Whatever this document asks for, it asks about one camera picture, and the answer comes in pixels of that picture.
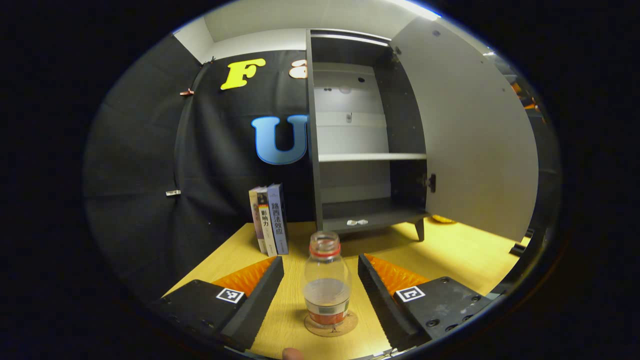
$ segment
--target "book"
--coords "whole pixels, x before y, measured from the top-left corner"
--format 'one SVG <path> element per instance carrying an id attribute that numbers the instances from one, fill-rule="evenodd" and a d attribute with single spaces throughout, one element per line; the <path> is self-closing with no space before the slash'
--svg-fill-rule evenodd
<path id="1" fill-rule="evenodd" d="M 258 193 L 258 210 L 260 210 L 260 223 L 264 234 L 264 245 L 267 248 L 267 255 L 276 256 L 276 243 L 273 239 L 273 229 L 271 228 L 271 214 L 269 213 L 269 195 L 267 188 L 256 190 Z"/>
<path id="2" fill-rule="evenodd" d="M 271 184 L 267 187 L 267 194 L 269 195 L 269 211 L 271 212 L 271 226 L 276 250 L 278 254 L 288 254 L 287 221 L 284 211 L 282 184 Z"/>
<path id="3" fill-rule="evenodd" d="M 260 220 L 260 210 L 258 209 L 258 193 L 259 186 L 249 190 L 249 201 L 251 202 L 251 215 L 253 217 L 253 227 L 255 235 L 258 237 L 258 246 L 263 254 L 267 253 L 267 247 L 264 244 L 264 233 L 262 232 L 262 224 Z"/>

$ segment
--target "plastic bottle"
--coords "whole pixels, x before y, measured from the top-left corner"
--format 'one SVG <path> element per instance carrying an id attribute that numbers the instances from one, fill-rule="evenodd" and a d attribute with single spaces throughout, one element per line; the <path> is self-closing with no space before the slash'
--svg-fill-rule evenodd
<path id="1" fill-rule="evenodd" d="M 342 323 L 351 296 L 351 273 L 340 254 L 340 238 L 330 231 L 311 235 L 301 281 L 310 319 L 318 327 Z"/>

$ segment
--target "cabinet leg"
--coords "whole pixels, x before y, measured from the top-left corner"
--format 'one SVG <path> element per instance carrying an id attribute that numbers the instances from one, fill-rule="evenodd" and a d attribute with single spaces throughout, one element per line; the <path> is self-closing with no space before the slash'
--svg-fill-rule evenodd
<path id="1" fill-rule="evenodd" d="M 418 232 L 418 241 L 424 241 L 424 219 L 420 219 L 415 223 L 415 230 Z"/>

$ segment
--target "cabinet shelf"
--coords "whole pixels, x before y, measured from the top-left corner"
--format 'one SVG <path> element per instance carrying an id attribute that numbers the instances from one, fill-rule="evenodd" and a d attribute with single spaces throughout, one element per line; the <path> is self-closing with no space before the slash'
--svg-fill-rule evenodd
<path id="1" fill-rule="evenodd" d="M 318 161 L 328 163 L 333 161 L 371 161 L 371 160 L 424 160 L 427 154 L 410 154 L 402 152 L 375 152 L 359 154 L 319 154 Z"/>
<path id="2" fill-rule="evenodd" d="M 390 197 L 349 202 L 325 203 L 323 230 L 339 234 L 373 230 L 398 224 L 416 222 L 427 213 L 424 209 L 394 203 Z M 347 225 L 348 220 L 366 220 L 366 225 Z"/>

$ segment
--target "yellow letter f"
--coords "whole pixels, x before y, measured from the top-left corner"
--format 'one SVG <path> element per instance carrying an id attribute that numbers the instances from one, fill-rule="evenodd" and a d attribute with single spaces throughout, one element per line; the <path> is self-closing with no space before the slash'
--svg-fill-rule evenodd
<path id="1" fill-rule="evenodd" d="M 245 86 L 246 80 L 243 79 L 243 76 L 246 75 L 247 79 L 252 78 L 255 75 L 255 66 L 265 66 L 265 64 L 267 64 L 267 62 L 264 61 L 264 59 L 246 60 L 229 64 L 228 67 L 231 70 L 229 70 L 227 82 L 222 84 L 220 88 L 226 90 Z"/>

